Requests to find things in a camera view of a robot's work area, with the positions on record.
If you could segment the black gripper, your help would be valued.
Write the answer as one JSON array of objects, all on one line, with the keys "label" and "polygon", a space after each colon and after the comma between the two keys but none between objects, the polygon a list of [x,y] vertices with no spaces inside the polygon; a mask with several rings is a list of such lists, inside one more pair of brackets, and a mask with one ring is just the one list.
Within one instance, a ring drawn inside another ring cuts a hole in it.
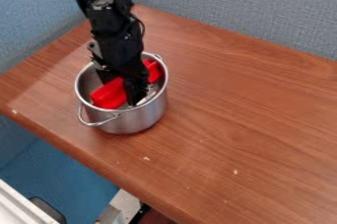
[{"label": "black gripper", "polygon": [[127,101],[135,106],[150,90],[150,72],[142,61],[144,23],[135,15],[94,15],[90,24],[95,40],[90,49],[100,81],[107,84],[124,78]]}]

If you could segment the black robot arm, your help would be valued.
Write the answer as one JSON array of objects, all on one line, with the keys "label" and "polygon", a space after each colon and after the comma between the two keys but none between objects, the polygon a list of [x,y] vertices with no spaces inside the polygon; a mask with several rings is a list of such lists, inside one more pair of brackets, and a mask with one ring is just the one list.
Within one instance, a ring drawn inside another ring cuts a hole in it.
[{"label": "black robot arm", "polygon": [[88,46],[104,84],[123,78],[131,106],[147,96],[150,71],[143,62],[146,25],[132,13],[132,0],[75,0],[90,21],[94,43]]}]

